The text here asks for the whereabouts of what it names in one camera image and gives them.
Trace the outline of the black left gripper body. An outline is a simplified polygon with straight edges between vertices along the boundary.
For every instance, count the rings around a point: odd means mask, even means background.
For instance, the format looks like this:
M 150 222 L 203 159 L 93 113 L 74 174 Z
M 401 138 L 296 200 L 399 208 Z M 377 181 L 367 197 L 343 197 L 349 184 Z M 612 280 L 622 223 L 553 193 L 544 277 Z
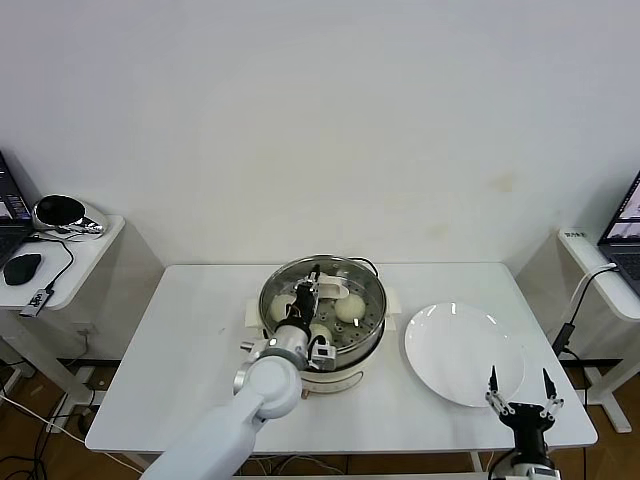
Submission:
M 283 326 L 294 326 L 301 330 L 309 330 L 317 309 L 317 299 L 313 296 L 298 296 L 285 307 Z

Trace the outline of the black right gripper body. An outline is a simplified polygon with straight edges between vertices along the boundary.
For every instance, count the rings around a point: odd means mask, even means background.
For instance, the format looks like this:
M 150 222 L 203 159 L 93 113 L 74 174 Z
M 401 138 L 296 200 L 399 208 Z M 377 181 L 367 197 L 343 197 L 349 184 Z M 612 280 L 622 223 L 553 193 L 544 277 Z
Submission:
M 514 447 L 519 453 L 544 453 L 544 433 L 550 429 L 548 416 L 542 416 L 544 407 L 529 403 L 509 403 L 502 423 L 513 432 Z

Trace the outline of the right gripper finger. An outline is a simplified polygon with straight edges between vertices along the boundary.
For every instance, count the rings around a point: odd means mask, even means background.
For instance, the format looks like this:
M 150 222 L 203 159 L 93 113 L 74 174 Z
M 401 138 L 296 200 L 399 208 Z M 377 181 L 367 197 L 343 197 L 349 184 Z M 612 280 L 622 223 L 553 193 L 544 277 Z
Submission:
M 498 388 L 498 378 L 495 366 L 492 366 L 488 381 L 488 390 L 485 400 L 498 416 L 514 415 L 515 409 L 505 400 Z
M 557 412 L 564 406 L 564 399 L 558 395 L 556 385 L 545 368 L 542 369 L 546 402 L 540 406 L 538 416 L 548 421 L 554 421 Z

